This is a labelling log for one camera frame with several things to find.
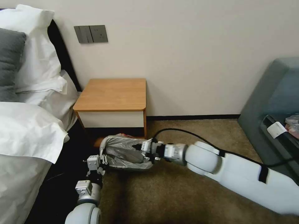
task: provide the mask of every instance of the white drawer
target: white drawer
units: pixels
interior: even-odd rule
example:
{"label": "white drawer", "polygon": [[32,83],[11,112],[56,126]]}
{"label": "white drawer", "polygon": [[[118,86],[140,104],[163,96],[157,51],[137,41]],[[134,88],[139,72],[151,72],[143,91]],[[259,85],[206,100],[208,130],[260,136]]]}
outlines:
{"label": "white drawer", "polygon": [[78,112],[85,128],[143,127],[143,111]]}

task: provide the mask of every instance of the white pillow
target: white pillow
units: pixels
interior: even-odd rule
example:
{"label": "white pillow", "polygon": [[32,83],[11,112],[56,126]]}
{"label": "white pillow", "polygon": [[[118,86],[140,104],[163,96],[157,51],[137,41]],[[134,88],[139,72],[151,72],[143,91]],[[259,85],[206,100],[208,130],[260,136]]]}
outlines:
{"label": "white pillow", "polygon": [[69,139],[61,120],[31,104],[0,102],[0,154],[55,163]]}
{"label": "white pillow", "polygon": [[60,62],[47,33],[53,16],[53,11],[26,5],[0,11],[0,28],[27,34],[23,64],[15,80],[16,92],[49,89],[61,92],[67,84],[59,75]]}

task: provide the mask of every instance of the bedside table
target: bedside table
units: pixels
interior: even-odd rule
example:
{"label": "bedside table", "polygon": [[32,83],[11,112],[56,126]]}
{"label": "bedside table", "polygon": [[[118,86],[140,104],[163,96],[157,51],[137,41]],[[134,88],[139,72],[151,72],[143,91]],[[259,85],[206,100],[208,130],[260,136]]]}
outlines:
{"label": "bedside table", "polygon": [[91,79],[73,109],[94,147],[118,133],[146,138],[145,79]]}

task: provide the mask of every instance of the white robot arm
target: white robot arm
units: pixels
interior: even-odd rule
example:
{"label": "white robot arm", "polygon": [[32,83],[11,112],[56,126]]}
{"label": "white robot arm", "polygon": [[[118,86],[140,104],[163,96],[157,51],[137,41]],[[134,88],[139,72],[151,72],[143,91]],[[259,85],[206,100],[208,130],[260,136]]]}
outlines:
{"label": "white robot arm", "polygon": [[299,215],[299,187],[284,174],[203,142],[187,146],[150,141],[142,146],[145,156],[154,154],[187,166],[277,213]]}
{"label": "white robot arm", "polygon": [[[163,144],[152,139],[144,141],[141,153],[148,160],[164,158],[187,166],[191,171],[207,176],[224,187],[280,214],[299,215],[299,187],[288,176],[267,166],[221,151],[203,142],[194,145]],[[67,216],[65,224],[99,224],[102,175],[108,166],[106,155],[87,159],[90,180],[79,181],[78,206]]]}

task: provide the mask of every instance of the light switch panel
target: light switch panel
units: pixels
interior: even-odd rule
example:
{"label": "light switch panel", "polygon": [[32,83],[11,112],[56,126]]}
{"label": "light switch panel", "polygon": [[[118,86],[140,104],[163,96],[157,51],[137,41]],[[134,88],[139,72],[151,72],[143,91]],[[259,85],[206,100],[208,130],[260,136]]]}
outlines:
{"label": "light switch panel", "polygon": [[94,43],[108,42],[105,25],[89,26]]}
{"label": "light switch panel", "polygon": [[108,42],[105,25],[74,26],[74,29],[81,44]]}
{"label": "light switch panel", "polygon": [[79,43],[93,43],[89,26],[74,26]]}

